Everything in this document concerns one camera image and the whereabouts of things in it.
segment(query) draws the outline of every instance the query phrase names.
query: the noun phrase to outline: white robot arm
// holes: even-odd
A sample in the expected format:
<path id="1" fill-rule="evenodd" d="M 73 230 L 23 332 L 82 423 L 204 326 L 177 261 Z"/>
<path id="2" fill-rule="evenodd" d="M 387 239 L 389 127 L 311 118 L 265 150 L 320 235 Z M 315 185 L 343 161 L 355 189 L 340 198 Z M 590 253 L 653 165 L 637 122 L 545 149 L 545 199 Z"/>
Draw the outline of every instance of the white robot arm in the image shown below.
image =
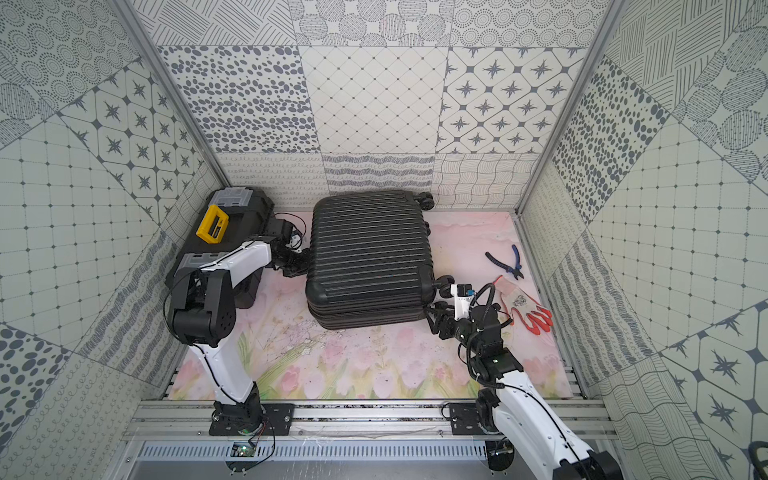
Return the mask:
<path id="1" fill-rule="evenodd" d="M 306 254 L 285 247 L 285 238 L 258 237 L 229 253 L 188 253 L 171 289 L 171 333 L 189 346 L 215 385 L 214 431 L 250 434 L 262 425 L 259 389 L 245 371 L 230 337 L 237 314 L 233 290 L 265 266 L 285 276 L 306 272 Z"/>
<path id="2" fill-rule="evenodd" d="M 443 280 L 452 283 L 452 278 Z M 441 296 L 454 305 L 436 302 L 428 309 L 432 333 L 441 339 L 456 338 L 467 348 L 467 370 L 486 387 L 475 402 L 480 426 L 500 432 L 515 446 L 539 480 L 621 480 L 621 470 L 607 452 L 596 453 L 578 438 L 550 408 L 533 386 L 522 365 L 504 347 L 493 296 L 495 287 L 485 285 L 477 293 L 471 285 L 443 285 Z M 478 298 L 488 291 L 485 305 Z"/>

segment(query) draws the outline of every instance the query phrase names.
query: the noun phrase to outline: pliers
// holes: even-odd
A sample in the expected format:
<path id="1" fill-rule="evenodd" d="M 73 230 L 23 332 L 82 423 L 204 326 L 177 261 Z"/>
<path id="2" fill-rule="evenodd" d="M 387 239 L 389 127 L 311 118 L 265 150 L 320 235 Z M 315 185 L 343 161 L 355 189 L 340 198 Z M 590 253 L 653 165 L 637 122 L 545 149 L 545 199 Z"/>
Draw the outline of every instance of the pliers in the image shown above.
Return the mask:
<path id="1" fill-rule="evenodd" d="M 502 268 L 505 272 L 511 273 L 515 276 L 515 280 L 520 280 L 523 277 L 522 272 L 520 269 L 522 268 L 522 265 L 520 264 L 520 252 L 518 251 L 517 245 L 514 243 L 512 244 L 512 251 L 515 252 L 515 267 L 511 267 L 507 265 L 506 263 L 502 263 L 498 260 L 496 260 L 493 255 L 491 255 L 489 252 L 485 252 L 485 256 L 490 260 L 494 265 Z"/>

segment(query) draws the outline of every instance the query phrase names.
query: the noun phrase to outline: floor mat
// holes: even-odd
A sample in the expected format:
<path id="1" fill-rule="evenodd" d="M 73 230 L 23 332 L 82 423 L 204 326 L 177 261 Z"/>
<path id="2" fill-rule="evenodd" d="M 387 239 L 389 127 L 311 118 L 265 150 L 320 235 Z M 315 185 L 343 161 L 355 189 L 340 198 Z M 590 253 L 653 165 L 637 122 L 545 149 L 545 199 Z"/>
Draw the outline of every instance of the floor mat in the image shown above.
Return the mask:
<path id="1" fill-rule="evenodd" d="M 312 214 L 297 213 L 311 225 Z M 503 271 L 485 258 L 514 263 L 511 244 L 520 246 L 509 214 L 425 212 L 435 277 L 450 274 L 476 289 Z M 309 245 L 309 234 L 304 245 Z M 521 259 L 517 284 L 538 299 L 528 262 Z M 230 334 L 240 359 L 257 381 L 262 399 L 458 399 L 474 397 L 478 384 L 456 355 L 458 342 L 440 340 L 426 320 L 370 328 L 325 330 L 306 307 L 306 277 L 284 278 L 265 271 L 257 300 L 237 310 Z M 554 318 L 555 327 L 558 319 Z M 560 353 L 551 333 L 536 336 L 515 322 L 502 333 L 546 398 L 571 397 Z M 169 399 L 214 398 L 213 384 L 188 353 Z"/>

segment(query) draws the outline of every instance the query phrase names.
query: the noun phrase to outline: patterned wall tile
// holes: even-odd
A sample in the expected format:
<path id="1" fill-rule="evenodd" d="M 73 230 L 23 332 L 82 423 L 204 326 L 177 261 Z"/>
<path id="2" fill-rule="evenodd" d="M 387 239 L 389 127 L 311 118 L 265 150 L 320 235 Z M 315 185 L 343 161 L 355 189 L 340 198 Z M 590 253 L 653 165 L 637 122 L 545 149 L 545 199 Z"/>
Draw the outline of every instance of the patterned wall tile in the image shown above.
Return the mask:
<path id="1" fill-rule="evenodd" d="M 299 45 L 446 46 L 454 0 L 289 0 Z"/>
<path id="2" fill-rule="evenodd" d="M 157 224 L 59 117 L 0 165 L 0 318 L 72 349 Z"/>
<path id="3" fill-rule="evenodd" d="M 178 360 L 181 343 L 164 320 L 165 276 L 179 246 L 162 229 L 153 236 L 109 303 L 99 313 L 77 353 L 147 383 L 161 386 Z"/>
<path id="4" fill-rule="evenodd" d="M 21 137 L 51 114 L 51 106 L 0 54 L 0 147 Z"/>
<path id="5" fill-rule="evenodd" d="M 639 84 L 603 57 L 552 158 L 585 223 L 668 117 Z"/>
<path id="6" fill-rule="evenodd" d="M 672 110 L 747 13 L 752 0 L 631 0 L 605 52 Z"/>
<path id="7" fill-rule="evenodd" d="M 141 399 L 159 390 L 77 354 L 0 453 L 4 478 L 101 478 Z"/>
<path id="8" fill-rule="evenodd" d="M 295 47 L 163 47 L 160 52 L 217 152 L 318 151 Z"/>
<path id="9" fill-rule="evenodd" d="M 58 115 L 156 223 L 202 161 L 140 59 Z"/>
<path id="10" fill-rule="evenodd" d="M 540 154 L 582 48 L 449 48 L 436 150 Z"/>
<path id="11" fill-rule="evenodd" d="M 10 326 L 0 326 L 0 458 L 17 427 L 38 405 L 71 352 Z"/>
<path id="12" fill-rule="evenodd" d="M 608 0 L 457 0 L 451 45 L 588 47 Z"/>
<path id="13" fill-rule="evenodd" d="M 223 185 L 208 167 L 200 160 L 197 172 L 190 180 L 189 186 L 181 191 L 179 200 L 168 208 L 164 207 L 164 218 L 160 228 L 167 233 L 176 245 L 184 244 L 187 235 L 197 229 L 195 222 L 203 206 L 207 205 L 208 197 L 214 190 Z"/>
<path id="14" fill-rule="evenodd" d="M 278 209 L 311 209 L 330 195 L 320 154 L 224 154 L 219 161 L 233 185 L 264 190 Z"/>
<path id="15" fill-rule="evenodd" d="M 435 151 L 445 50 L 302 47 L 324 154 Z"/>
<path id="16" fill-rule="evenodd" d="M 654 342 L 768 297 L 768 198 L 673 118 L 589 230 Z"/>
<path id="17" fill-rule="evenodd" d="M 432 193 L 437 208 L 512 208 L 538 155 L 437 154 Z"/>
<path id="18" fill-rule="evenodd" d="M 546 280 L 584 231 L 584 222 L 551 162 L 544 165 L 533 191 L 522 219 L 536 263 Z"/>
<path id="19" fill-rule="evenodd" d="M 588 386 L 656 353 L 594 239 L 585 230 L 548 281 L 561 333 Z"/>
<path id="20" fill-rule="evenodd" d="M 102 0 L 6 2 L 0 54 L 57 111 L 138 57 Z"/>
<path id="21" fill-rule="evenodd" d="M 287 0 L 132 0 L 156 45 L 296 43 Z"/>
<path id="22" fill-rule="evenodd" d="M 674 114 L 768 195 L 768 8 L 759 2 L 696 79 Z"/>
<path id="23" fill-rule="evenodd" d="M 434 155 L 323 155 L 332 194 L 365 190 L 429 191 Z"/>
<path id="24" fill-rule="evenodd" d="M 764 438 L 755 427 L 768 413 L 766 316 L 763 300 L 660 352 L 729 472 L 743 469 L 746 447 Z"/>
<path id="25" fill-rule="evenodd" d="M 654 355 L 589 393 L 605 402 L 635 478 L 731 478 L 677 385 Z"/>

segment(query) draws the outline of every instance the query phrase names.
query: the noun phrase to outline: yellow latch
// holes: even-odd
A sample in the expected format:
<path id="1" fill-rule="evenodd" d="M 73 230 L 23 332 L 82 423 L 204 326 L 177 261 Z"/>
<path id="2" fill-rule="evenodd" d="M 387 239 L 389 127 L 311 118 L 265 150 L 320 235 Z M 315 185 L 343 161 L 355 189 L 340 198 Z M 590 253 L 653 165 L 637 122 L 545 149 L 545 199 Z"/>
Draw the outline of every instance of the yellow latch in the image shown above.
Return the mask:
<path id="1" fill-rule="evenodd" d="M 219 243 L 229 224 L 230 216 L 217 205 L 210 205 L 197 228 L 197 236 L 205 240 L 205 243 Z"/>

